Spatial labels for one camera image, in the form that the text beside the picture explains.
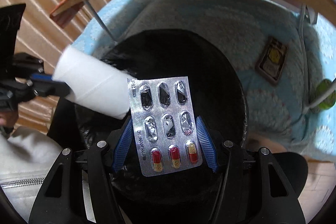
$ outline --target curtain fold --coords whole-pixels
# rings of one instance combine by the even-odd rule
[[[27,52],[44,60],[46,73],[52,74],[63,49],[84,30],[92,15],[86,7],[64,29],[49,19],[49,13],[61,0],[0,0],[0,6],[26,3],[16,38],[16,52]],[[90,0],[100,10],[110,0]],[[43,133],[48,131],[58,98],[36,98],[19,105],[17,126],[25,125]]]

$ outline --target zipper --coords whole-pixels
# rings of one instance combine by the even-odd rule
[[[2,189],[7,189],[7,188],[31,186],[31,185],[42,184],[43,181],[44,181],[44,178],[21,179],[21,180],[14,180],[14,181],[0,183],[0,187]]]

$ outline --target toilet paper roll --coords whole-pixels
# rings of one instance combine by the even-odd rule
[[[127,78],[134,78],[68,46],[58,60],[52,79],[71,88],[71,102],[122,119],[129,110]]]

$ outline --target green ball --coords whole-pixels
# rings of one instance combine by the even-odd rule
[[[315,98],[323,94],[332,84],[329,79],[323,79],[322,82],[317,86],[315,91]],[[335,105],[336,102],[336,91],[334,90],[326,99],[323,100],[317,107],[320,110],[327,110]]]

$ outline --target metal screw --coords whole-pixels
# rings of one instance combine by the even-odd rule
[[[227,141],[224,142],[224,145],[225,145],[226,147],[233,147],[233,142],[227,140]]]
[[[63,149],[62,154],[63,154],[64,156],[66,156],[66,155],[69,155],[70,152],[71,152],[70,148],[66,148],[66,149]]]
[[[105,145],[106,145],[105,141],[99,141],[99,142],[97,142],[97,146],[100,147],[100,148],[105,147]]]
[[[7,92],[7,97],[8,97],[8,98],[12,98],[13,95],[14,95],[13,92],[11,92],[11,91],[8,91],[8,92]]]
[[[263,147],[260,152],[264,155],[268,155],[269,154],[269,150],[266,147]]]

